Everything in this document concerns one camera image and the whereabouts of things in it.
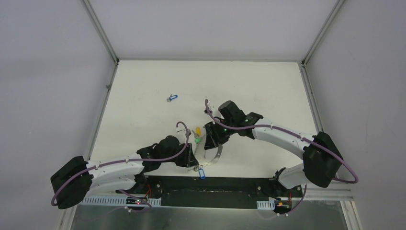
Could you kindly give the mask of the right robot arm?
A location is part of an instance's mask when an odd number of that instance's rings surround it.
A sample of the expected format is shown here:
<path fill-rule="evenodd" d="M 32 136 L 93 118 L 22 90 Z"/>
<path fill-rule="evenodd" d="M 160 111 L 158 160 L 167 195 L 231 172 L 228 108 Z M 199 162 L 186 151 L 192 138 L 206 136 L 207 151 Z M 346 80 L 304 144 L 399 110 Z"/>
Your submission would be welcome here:
<path fill-rule="evenodd" d="M 217 148 L 228 142 L 231 135 L 238 134 L 271 143 L 302 160 L 294 167 L 281 168 L 275 173 L 271 179 L 275 195 L 284 196 L 291 188 L 306 183 L 327 188 L 336 179 L 335 174 L 343 158 L 327 133 L 312 135 L 276 126 L 260 114 L 244 113 L 233 101 L 219 106 L 220 116 L 213 115 L 208 101 L 205 101 L 205 106 L 204 112 L 212 118 L 204 125 L 205 150 Z"/>

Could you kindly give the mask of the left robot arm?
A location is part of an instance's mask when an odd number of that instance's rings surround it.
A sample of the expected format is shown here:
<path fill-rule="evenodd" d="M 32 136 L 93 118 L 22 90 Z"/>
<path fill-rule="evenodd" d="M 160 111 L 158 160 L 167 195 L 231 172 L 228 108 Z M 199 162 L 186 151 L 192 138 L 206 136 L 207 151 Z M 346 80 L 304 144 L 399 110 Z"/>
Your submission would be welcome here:
<path fill-rule="evenodd" d="M 51 176 L 51 205 L 67 209 L 88 196 L 116 190 L 140 194 L 146 187 L 145 173 L 157 170 L 163 163 L 183 168 L 198 166 L 194 152 L 202 139 L 190 138 L 181 143 L 177 137 L 167 136 L 135 154 L 109 162 L 76 156 Z"/>

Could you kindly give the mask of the green tag key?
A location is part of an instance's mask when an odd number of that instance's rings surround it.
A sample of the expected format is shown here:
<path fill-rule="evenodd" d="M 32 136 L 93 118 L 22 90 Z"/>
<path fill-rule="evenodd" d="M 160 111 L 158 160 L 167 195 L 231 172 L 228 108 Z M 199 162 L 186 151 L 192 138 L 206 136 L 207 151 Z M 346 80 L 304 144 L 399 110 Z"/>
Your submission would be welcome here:
<path fill-rule="evenodd" d="M 194 130 L 192 130 L 192 133 L 193 133 L 193 137 L 194 137 L 194 142 L 196 144 L 199 143 L 202 140 L 202 137 Z"/>

